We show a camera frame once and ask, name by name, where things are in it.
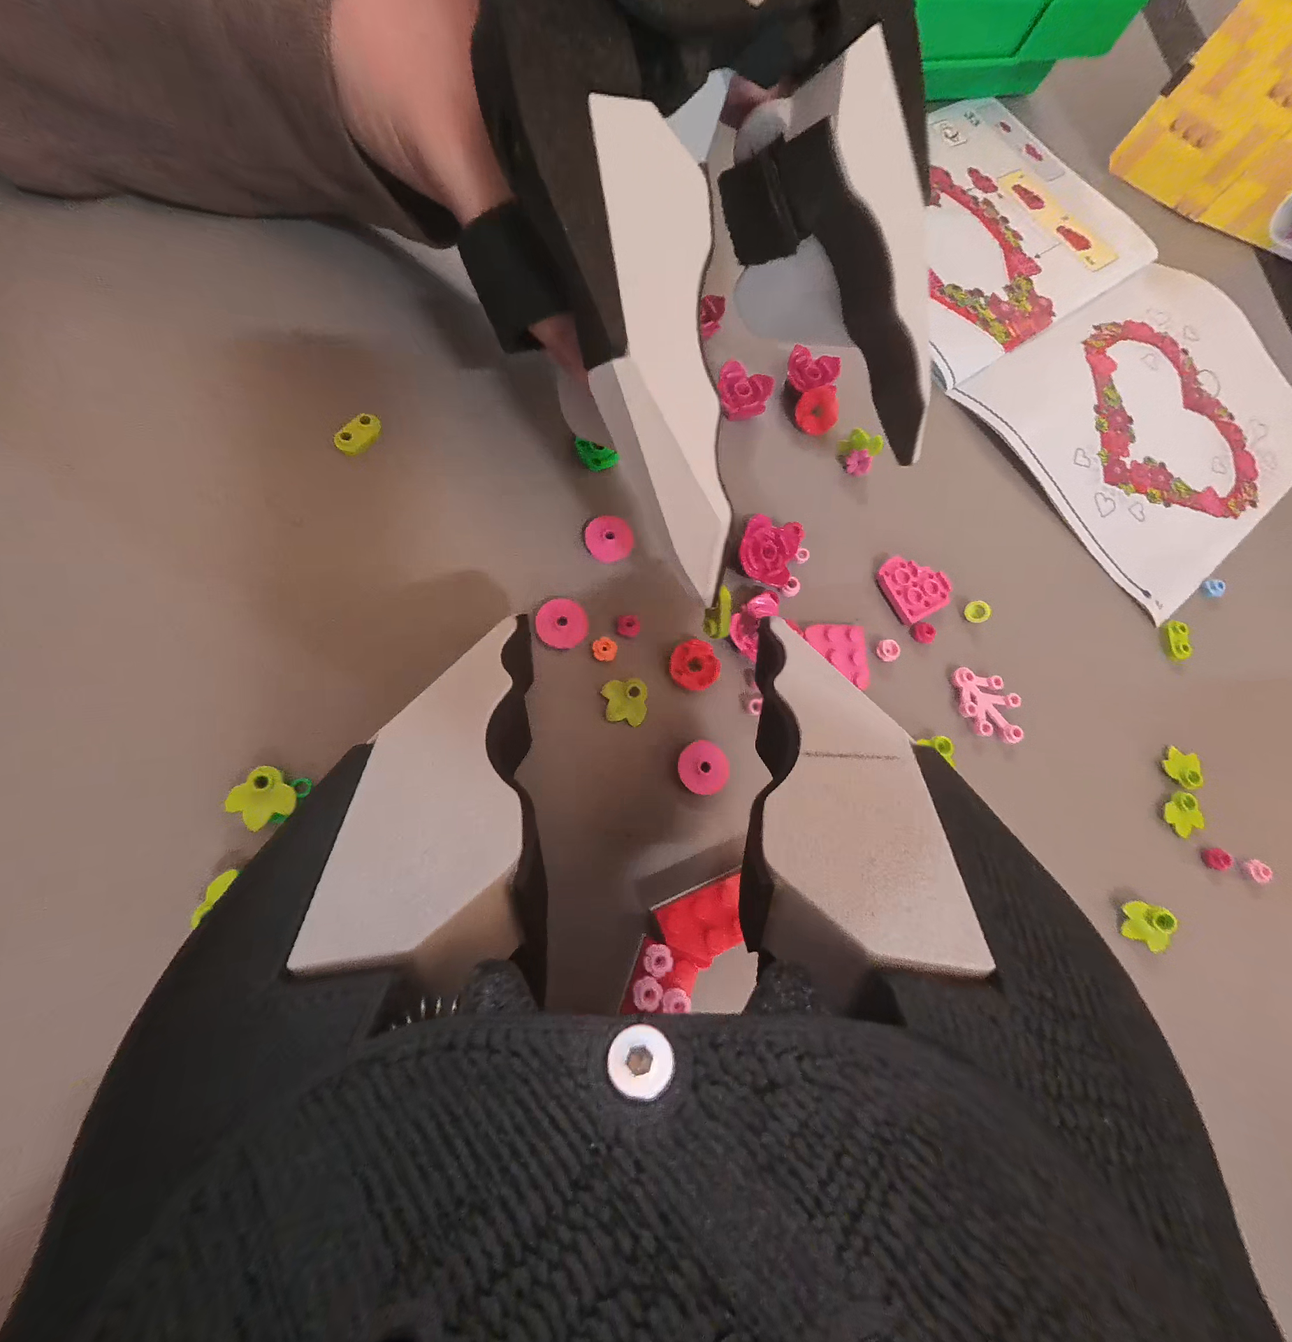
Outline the person's left hand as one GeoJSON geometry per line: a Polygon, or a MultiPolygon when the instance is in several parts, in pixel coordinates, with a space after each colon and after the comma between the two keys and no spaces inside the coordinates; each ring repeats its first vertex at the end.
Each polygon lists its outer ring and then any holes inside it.
{"type": "Polygon", "coordinates": [[[478,3],[334,2],[326,40],[340,122],[365,163],[335,216],[355,226],[435,236],[454,220],[460,262],[509,350],[540,348],[588,383],[554,263],[503,174],[475,93],[478,3]]]}

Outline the green bin with lego pieces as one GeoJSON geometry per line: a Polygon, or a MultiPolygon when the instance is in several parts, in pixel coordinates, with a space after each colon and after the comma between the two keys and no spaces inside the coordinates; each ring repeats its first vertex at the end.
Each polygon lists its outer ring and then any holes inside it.
{"type": "Polygon", "coordinates": [[[1100,59],[1144,2],[918,2],[926,100],[1027,96],[1064,60],[1100,59]]]}

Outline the red lego heart frame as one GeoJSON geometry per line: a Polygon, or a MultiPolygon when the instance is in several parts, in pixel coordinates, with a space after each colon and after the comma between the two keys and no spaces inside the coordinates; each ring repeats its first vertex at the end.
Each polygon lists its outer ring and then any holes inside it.
{"type": "Polygon", "coordinates": [[[740,1014],[758,957],[740,921],[740,871],[671,897],[648,914],[620,1014],[740,1014]]]}

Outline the yellow lego box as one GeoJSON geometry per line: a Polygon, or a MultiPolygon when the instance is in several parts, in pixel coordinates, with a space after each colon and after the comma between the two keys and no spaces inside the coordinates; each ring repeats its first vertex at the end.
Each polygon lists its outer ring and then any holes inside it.
{"type": "Polygon", "coordinates": [[[1241,2],[1109,159],[1161,206],[1292,260],[1292,2],[1241,2]]]}

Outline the pink lego heart plate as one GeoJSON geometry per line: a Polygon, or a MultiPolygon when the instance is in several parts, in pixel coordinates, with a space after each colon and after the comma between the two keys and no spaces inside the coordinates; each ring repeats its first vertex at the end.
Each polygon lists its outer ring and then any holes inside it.
{"type": "Polygon", "coordinates": [[[871,653],[861,625],[806,625],[803,637],[808,647],[854,684],[860,693],[871,688],[871,653]]]}
{"type": "Polygon", "coordinates": [[[892,556],[881,563],[877,585],[891,611],[906,627],[929,620],[946,608],[954,596],[954,587],[946,573],[901,556],[892,556]]]}

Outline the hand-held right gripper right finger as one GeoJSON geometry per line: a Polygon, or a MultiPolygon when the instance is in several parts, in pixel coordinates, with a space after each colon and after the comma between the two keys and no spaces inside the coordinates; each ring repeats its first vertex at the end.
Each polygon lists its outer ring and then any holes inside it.
{"type": "Polygon", "coordinates": [[[741,862],[746,947],[806,970],[832,1010],[911,971],[983,982],[994,954],[917,748],[784,619],[763,619],[755,748],[771,780],[741,862]]]}

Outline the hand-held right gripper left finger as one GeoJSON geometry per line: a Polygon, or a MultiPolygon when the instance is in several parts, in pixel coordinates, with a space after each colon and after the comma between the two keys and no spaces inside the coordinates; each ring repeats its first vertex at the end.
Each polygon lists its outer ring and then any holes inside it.
{"type": "Polygon", "coordinates": [[[548,881],[531,796],[529,617],[498,622],[369,742],[288,971],[400,968],[451,996],[485,961],[548,979],[548,881]]]}

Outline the green stem lego flower bunch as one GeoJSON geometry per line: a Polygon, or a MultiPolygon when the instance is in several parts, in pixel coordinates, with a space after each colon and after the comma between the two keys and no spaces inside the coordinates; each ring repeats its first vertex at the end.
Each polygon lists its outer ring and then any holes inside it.
{"type": "MultiPolygon", "coordinates": [[[[223,802],[226,814],[237,816],[249,833],[283,825],[314,790],[309,776],[288,776],[272,765],[258,765],[229,790],[223,802]]],[[[202,927],[208,914],[228,894],[241,870],[231,867],[214,876],[203,899],[189,917],[189,930],[202,927]]]]}

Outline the lego instruction booklet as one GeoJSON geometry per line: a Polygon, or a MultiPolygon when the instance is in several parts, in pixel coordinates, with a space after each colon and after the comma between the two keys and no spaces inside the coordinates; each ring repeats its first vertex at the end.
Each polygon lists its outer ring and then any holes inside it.
{"type": "Polygon", "coordinates": [[[1292,488],[1292,388],[998,100],[926,128],[934,376],[1161,625],[1292,488]]]}

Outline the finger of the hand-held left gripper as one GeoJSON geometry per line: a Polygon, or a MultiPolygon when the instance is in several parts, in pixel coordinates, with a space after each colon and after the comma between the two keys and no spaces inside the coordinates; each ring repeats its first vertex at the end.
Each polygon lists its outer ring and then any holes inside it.
{"type": "Polygon", "coordinates": [[[680,568],[708,607],[734,520],[700,336],[709,182],[651,103],[594,93],[588,111],[626,333],[624,353],[592,370],[589,387],[614,443],[641,456],[680,568]]]}
{"type": "Polygon", "coordinates": [[[921,456],[931,396],[929,160],[914,22],[875,22],[791,97],[786,193],[823,250],[892,456],[921,456]]]}

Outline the person's left forearm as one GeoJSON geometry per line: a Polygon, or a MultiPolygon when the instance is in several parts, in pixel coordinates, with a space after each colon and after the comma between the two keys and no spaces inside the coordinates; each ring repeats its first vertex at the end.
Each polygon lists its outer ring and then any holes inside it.
{"type": "Polygon", "coordinates": [[[328,3],[0,2],[0,179],[425,239],[345,125],[328,3]]]}

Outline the magenta lego rose cluster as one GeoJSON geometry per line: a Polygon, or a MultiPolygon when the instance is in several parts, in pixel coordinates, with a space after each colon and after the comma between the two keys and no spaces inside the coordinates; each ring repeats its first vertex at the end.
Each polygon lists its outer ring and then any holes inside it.
{"type": "MultiPolygon", "coordinates": [[[[838,356],[818,354],[804,345],[794,345],[784,377],[784,394],[792,419],[798,394],[826,383],[838,388],[840,374],[838,356]]],[[[723,416],[731,422],[748,422],[769,408],[775,394],[775,380],[769,374],[746,370],[740,360],[724,360],[717,374],[717,391],[723,416]]]]}

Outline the dark pink lego rose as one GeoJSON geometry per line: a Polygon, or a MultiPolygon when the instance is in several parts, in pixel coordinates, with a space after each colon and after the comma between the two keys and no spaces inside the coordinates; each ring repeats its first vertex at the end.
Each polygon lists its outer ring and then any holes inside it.
{"type": "Polygon", "coordinates": [[[804,548],[804,527],[798,522],[777,523],[768,514],[754,514],[746,520],[738,540],[741,573],[780,593],[795,593],[798,582],[791,574],[804,548]]]}

